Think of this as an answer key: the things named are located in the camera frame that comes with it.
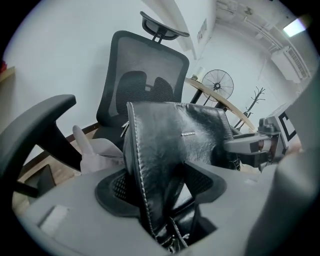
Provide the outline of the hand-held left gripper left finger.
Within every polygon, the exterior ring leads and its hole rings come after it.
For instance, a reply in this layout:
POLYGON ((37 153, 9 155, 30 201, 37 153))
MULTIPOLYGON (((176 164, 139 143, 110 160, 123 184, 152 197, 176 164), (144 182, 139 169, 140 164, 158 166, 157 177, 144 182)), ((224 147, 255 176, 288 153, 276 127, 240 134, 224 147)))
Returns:
POLYGON ((53 256, 168 256, 136 218, 114 216, 97 202, 97 184, 122 169, 105 169, 63 182, 33 202, 19 216, 20 224, 53 256))

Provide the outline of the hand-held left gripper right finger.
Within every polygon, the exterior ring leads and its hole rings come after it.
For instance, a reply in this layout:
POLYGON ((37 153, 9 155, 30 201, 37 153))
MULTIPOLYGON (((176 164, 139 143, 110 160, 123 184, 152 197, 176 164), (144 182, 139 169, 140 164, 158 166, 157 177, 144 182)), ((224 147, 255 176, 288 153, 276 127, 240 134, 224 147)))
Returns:
POLYGON ((201 203, 201 215, 217 229, 179 253, 181 256, 247 256, 249 237, 271 189, 275 166, 262 173, 247 173, 212 166, 199 161, 186 166, 226 181, 225 192, 213 202, 201 203))

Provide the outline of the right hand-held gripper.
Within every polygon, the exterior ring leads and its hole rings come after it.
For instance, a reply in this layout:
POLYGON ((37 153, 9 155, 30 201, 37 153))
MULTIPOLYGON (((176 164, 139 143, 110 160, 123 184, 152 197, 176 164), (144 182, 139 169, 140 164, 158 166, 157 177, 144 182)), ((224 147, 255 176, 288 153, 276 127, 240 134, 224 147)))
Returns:
POLYGON ((291 106, 284 103, 270 115, 261 118, 258 133, 236 135, 223 142, 223 149, 231 153, 240 153, 242 164, 260 171, 268 165, 277 164, 300 142, 297 132, 286 111, 291 106))

